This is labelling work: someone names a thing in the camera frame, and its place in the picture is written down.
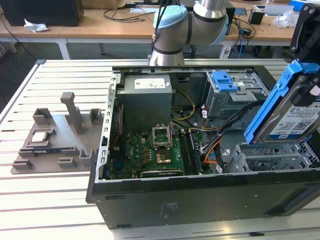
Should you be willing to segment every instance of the wooden desk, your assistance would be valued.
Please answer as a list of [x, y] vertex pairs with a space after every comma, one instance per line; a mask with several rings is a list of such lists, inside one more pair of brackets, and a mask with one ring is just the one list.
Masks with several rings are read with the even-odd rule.
[[[231, 1], [231, 4], [236, 8], [245, 8], [248, 16], [237, 16], [237, 18], [248, 22], [250, 10], [254, 8], [254, 5], [263, 5], [258, 3], [244, 3], [238, 1]], [[264, 16], [260, 25], [253, 24], [256, 33], [252, 40], [255, 41], [268, 41], [268, 42], [280, 42], [280, 41], [289, 41], [291, 42], [292, 36], [294, 34], [294, 27], [287, 28], [277, 28], [273, 23], [275, 17], [273, 16]], [[251, 28], [244, 22], [241, 23], [241, 26], [244, 28]], [[230, 29], [230, 39], [238, 38], [238, 28], [236, 25], [232, 24]]]
[[[114, 18], [123, 19], [140, 14], [117, 13]], [[150, 20], [154, 20], [154, 14], [149, 14], [148, 17]], [[142, 16], [140, 19], [144, 21], [123, 23], [105, 18], [100, 9], [86, 9], [78, 27], [65, 26], [59, 36], [61, 38], [148, 39], [151, 42], [154, 32], [153, 24], [146, 16]]]
[[[257, 3], [246, 3], [231, 1], [235, 7], [250, 9]], [[137, 16], [137, 13], [117, 13], [115, 18], [126, 18]], [[148, 17], [153, 21], [154, 15]], [[249, 16], [239, 16], [240, 19], [248, 21]], [[34, 43], [57, 43], [63, 59], [69, 60], [67, 43], [97, 43], [101, 53], [104, 53], [103, 44], [126, 43], [126, 44], [150, 44], [154, 28], [152, 23], [145, 17], [144, 21], [122, 23], [107, 19], [103, 16], [100, 9], [85, 9], [84, 16], [78, 27], [50, 26], [48, 31], [32, 33], [28, 32], [23, 26], [10, 26], [6, 22], [9, 30], [18, 38], [20, 42]], [[258, 46], [289, 46], [294, 32], [294, 28], [278, 29], [273, 23], [274, 17], [264, 16], [261, 25], [255, 25], [256, 34], [249, 41], [249, 45]], [[238, 28], [232, 24], [229, 35], [222, 41], [220, 59], [229, 56], [230, 49], [238, 39]], [[16, 40], [10, 36], [8, 31], [0, 23], [0, 41], [14, 43]]]

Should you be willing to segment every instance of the floor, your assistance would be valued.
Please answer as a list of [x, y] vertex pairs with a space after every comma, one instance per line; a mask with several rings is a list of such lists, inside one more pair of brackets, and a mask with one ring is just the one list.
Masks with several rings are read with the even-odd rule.
[[[28, 43], [27, 49], [37, 59], [46, 60], [60, 60], [62, 59], [59, 47], [55, 43]], [[0, 112], [4, 109], [7, 102], [15, 94], [21, 82], [27, 76], [29, 70], [34, 65], [35, 60], [26, 52], [23, 51], [21, 45], [16, 45], [17, 53], [4, 54], [0, 57]], [[195, 58], [212, 59], [219, 58], [221, 52], [221, 46], [196, 46], [197, 51]], [[146, 59], [148, 54], [151, 53], [150, 44], [123, 44], [112, 43], [104, 45], [106, 55], [100, 54], [99, 45], [97, 43], [72, 43], [68, 45], [68, 50], [71, 59]], [[262, 58], [272, 57], [272, 53], [276, 49], [271, 51], [265, 51], [261, 53]], [[239, 58], [239, 53], [235, 50], [230, 58]], [[244, 49], [241, 58], [255, 58], [252, 52], [252, 47], [249, 46]]]

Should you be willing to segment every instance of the slotted aluminum table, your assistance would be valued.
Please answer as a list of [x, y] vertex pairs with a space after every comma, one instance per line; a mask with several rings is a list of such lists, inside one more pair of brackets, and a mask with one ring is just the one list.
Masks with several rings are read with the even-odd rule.
[[[82, 113], [104, 108], [112, 66], [145, 66], [146, 60], [47, 60], [35, 65], [0, 114], [0, 239], [319, 239], [320, 199], [288, 217], [110, 231], [98, 208], [85, 201], [89, 172], [12, 175], [34, 121], [36, 108], [66, 114], [62, 92], [74, 92]], [[264, 65], [278, 79], [286, 63], [279, 59], [194, 59], [190, 65]]]

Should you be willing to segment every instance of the green motherboard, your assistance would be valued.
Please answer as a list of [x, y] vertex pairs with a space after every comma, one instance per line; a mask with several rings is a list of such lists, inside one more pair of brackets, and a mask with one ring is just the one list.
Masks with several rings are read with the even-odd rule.
[[[155, 142], [168, 140], [166, 133], [155, 137]], [[200, 132], [193, 132], [193, 141], [196, 150], [204, 144]], [[159, 177], [159, 173], [168, 171], [186, 174], [178, 132], [172, 133], [171, 147], [158, 149], [154, 148], [152, 132], [129, 133], [126, 136], [125, 157], [111, 159], [110, 178], [132, 179], [140, 178], [143, 174]]]

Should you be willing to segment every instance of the computer tower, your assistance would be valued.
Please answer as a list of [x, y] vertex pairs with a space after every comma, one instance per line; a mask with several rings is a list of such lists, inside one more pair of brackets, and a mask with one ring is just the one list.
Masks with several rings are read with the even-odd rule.
[[23, 26], [25, 19], [35, 24], [76, 27], [84, 15], [81, 0], [0, 0], [11, 26]]

